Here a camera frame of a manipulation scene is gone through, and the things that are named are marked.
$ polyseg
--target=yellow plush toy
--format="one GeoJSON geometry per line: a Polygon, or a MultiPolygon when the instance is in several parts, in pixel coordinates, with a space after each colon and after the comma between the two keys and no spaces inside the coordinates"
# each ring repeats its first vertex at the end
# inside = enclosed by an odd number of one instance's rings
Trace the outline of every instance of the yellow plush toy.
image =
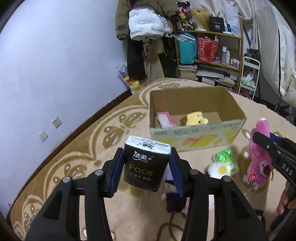
{"type": "Polygon", "coordinates": [[[193,112],[187,115],[187,126],[198,126],[202,124],[208,124],[209,120],[202,116],[202,112],[193,112]]]}

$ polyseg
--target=white puffer jacket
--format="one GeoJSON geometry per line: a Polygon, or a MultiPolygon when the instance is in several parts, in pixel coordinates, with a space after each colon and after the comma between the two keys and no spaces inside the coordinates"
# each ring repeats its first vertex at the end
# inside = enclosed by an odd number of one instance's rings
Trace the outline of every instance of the white puffer jacket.
{"type": "Polygon", "coordinates": [[[147,4],[139,5],[129,12],[128,25],[131,39],[143,42],[173,32],[171,21],[159,15],[152,6],[147,4]]]}

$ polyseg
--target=teal bag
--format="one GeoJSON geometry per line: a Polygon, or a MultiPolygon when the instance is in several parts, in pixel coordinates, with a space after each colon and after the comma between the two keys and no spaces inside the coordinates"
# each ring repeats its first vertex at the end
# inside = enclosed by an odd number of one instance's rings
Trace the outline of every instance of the teal bag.
{"type": "Polygon", "coordinates": [[[197,41],[191,34],[183,35],[183,41],[177,39],[178,52],[181,64],[193,64],[197,56],[197,41]]]}

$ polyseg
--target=wall plate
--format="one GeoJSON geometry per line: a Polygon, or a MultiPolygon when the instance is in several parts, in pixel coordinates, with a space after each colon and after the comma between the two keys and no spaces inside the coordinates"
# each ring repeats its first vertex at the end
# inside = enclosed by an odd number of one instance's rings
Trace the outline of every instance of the wall plate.
{"type": "Polygon", "coordinates": [[[61,120],[57,117],[57,118],[55,118],[54,120],[52,120],[52,124],[54,125],[55,128],[58,128],[58,127],[62,124],[62,122],[61,122],[61,120]]]}
{"type": "Polygon", "coordinates": [[[45,141],[48,137],[48,135],[45,133],[45,131],[41,131],[38,136],[41,141],[45,141]]]}

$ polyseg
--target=open cardboard box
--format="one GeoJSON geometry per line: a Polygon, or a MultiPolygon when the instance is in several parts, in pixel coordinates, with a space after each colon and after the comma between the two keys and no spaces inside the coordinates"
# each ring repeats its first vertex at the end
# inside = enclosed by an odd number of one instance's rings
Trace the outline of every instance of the open cardboard box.
{"type": "Polygon", "coordinates": [[[178,151],[197,150],[232,143],[246,116],[224,87],[188,87],[151,91],[149,130],[151,139],[168,143],[178,151]],[[201,111],[209,120],[199,126],[161,128],[158,111],[168,111],[176,123],[189,113],[201,111]]]}

